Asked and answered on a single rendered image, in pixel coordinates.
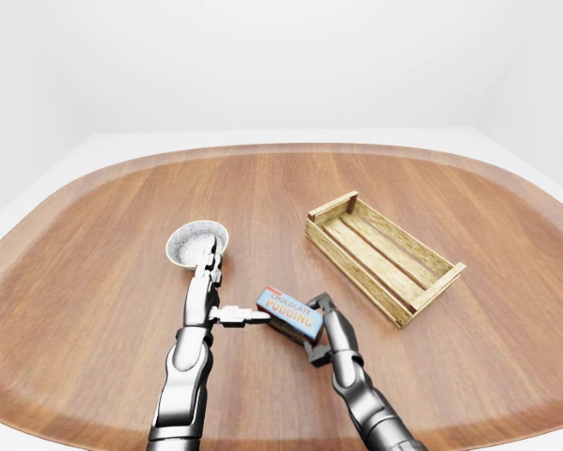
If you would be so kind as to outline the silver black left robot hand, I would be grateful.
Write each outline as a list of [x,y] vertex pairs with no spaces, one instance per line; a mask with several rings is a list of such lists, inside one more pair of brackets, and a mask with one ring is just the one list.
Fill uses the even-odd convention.
[[188,288],[183,325],[211,328],[214,323],[220,323],[224,327],[242,328],[246,324],[270,321],[272,317],[263,311],[237,305],[219,306],[218,288],[222,284],[222,264],[222,255],[217,251],[217,240],[209,235]]

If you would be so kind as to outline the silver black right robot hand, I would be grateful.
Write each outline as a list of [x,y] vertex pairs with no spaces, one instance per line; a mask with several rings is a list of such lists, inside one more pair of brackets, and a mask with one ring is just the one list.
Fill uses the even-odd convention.
[[316,347],[307,341],[304,342],[308,362],[315,367],[332,363],[334,368],[341,368],[347,365],[348,361],[355,361],[358,365],[363,365],[364,359],[358,349],[355,331],[335,306],[332,298],[323,292],[306,305],[312,309],[322,310],[324,331],[328,338],[327,345]]

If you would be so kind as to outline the blue chocolate pudding box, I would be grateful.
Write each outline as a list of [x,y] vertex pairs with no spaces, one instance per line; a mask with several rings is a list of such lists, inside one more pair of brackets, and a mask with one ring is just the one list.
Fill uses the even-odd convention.
[[268,324],[298,344],[316,345],[322,334],[323,316],[288,294],[266,287],[256,300],[258,310],[271,316]]

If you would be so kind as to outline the wooden slat tray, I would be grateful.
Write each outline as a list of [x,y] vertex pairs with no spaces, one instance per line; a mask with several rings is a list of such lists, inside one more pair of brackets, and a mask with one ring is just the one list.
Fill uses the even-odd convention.
[[373,209],[356,191],[311,210],[305,234],[399,328],[465,269]]

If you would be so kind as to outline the speckled white bowl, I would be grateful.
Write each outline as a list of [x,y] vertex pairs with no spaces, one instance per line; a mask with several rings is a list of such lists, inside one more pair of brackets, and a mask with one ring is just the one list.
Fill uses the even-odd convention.
[[165,253],[175,265],[194,270],[205,251],[212,249],[216,240],[216,251],[223,254],[228,245],[227,229],[211,220],[198,220],[177,229],[168,239]]

